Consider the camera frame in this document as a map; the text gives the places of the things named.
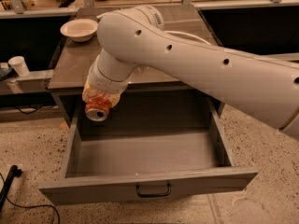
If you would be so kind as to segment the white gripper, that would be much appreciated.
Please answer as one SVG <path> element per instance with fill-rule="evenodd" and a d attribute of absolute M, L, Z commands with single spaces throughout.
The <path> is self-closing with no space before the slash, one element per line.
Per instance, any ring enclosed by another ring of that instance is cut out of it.
<path fill-rule="evenodd" d="M 113 81 L 105 77 L 97 67 L 97 62 L 94 62 L 90 67 L 87 79 L 82 93 L 82 100 L 88 103 L 108 99 L 110 108 L 118 104 L 121 98 L 120 93 L 123 93 L 128 87 L 127 80 Z"/>

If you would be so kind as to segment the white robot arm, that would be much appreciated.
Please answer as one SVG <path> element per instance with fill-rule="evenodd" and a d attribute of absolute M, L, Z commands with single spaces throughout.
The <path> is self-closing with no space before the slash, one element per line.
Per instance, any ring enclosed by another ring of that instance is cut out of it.
<path fill-rule="evenodd" d="M 140 65 L 155 68 L 243 113 L 299 137 L 299 66 L 234 49 L 207 45 L 164 31 L 155 7 L 104 14 L 102 47 L 82 93 L 90 119 L 104 120 Z"/>

